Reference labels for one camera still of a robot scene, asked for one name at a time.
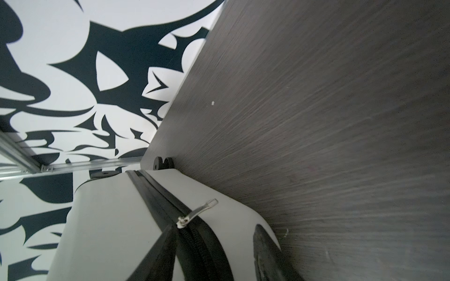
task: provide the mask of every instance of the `dark wood surface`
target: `dark wood surface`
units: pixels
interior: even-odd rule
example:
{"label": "dark wood surface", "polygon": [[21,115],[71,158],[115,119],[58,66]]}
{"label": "dark wood surface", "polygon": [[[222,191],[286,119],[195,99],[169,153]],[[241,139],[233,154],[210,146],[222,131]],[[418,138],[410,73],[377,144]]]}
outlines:
{"label": "dark wood surface", "polygon": [[141,165],[252,207],[307,281],[450,280],[449,17],[228,0]]}

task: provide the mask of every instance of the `black rubber wheel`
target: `black rubber wheel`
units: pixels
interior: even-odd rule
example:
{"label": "black rubber wheel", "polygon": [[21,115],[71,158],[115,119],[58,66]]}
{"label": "black rubber wheel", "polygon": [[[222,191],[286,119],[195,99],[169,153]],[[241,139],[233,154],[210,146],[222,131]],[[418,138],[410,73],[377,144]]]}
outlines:
{"label": "black rubber wheel", "polygon": [[112,176],[115,176],[117,174],[120,174],[119,171],[104,171],[104,172],[97,172],[97,173],[93,173],[92,175],[90,175],[91,179],[95,179],[95,178],[109,178]]}
{"label": "black rubber wheel", "polygon": [[173,159],[172,159],[172,158],[167,157],[167,158],[164,160],[164,168],[165,168],[165,169],[175,169],[175,165],[174,165],[174,163],[173,163]]}
{"label": "black rubber wheel", "polygon": [[162,162],[162,157],[156,157],[153,162],[153,171],[164,169],[164,163]]}

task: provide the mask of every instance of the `metal zipper pull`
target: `metal zipper pull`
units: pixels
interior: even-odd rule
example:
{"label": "metal zipper pull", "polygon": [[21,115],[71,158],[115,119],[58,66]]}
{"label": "metal zipper pull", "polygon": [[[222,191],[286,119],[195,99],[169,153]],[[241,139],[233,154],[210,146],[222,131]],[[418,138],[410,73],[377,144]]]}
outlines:
{"label": "metal zipper pull", "polygon": [[217,199],[212,199],[209,200],[208,202],[206,202],[205,204],[201,205],[200,207],[198,207],[197,209],[193,210],[192,212],[190,212],[187,216],[185,216],[184,218],[179,217],[178,218],[178,222],[176,223],[176,226],[178,228],[184,228],[186,227],[186,225],[188,225],[188,223],[195,218],[196,216],[198,216],[201,212],[206,211],[207,209],[211,209],[212,207],[214,207],[215,205],[217,205],[217,203],[219,203],[219,201],[217,201]]}

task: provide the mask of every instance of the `black and white wall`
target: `black and white wall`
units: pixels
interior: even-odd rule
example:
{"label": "black and white wall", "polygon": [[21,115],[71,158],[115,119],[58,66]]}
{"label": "black and white wall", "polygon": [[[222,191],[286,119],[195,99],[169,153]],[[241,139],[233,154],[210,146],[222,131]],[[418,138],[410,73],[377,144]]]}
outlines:
{"label": "black and white wall", "polygon": [[0,130],[45,165],[143,155],[223,1],[0,0]]}
{"label": "black and white wall", "polygon": [[[139,164],[103,170],[138,170]],[[0,182],[0,280],[44,281],[74,191],[93,171]]]}

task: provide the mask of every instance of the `white suitcase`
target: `white suitcase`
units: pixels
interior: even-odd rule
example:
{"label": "white suitcase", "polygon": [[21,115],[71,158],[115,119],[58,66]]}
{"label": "white suitcase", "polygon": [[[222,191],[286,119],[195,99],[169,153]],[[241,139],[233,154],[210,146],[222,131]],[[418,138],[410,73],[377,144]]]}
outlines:
{"label": "white suitcase", "polygon": [[47,281],[301,280],[257,212],[155,163],[75,191]]}

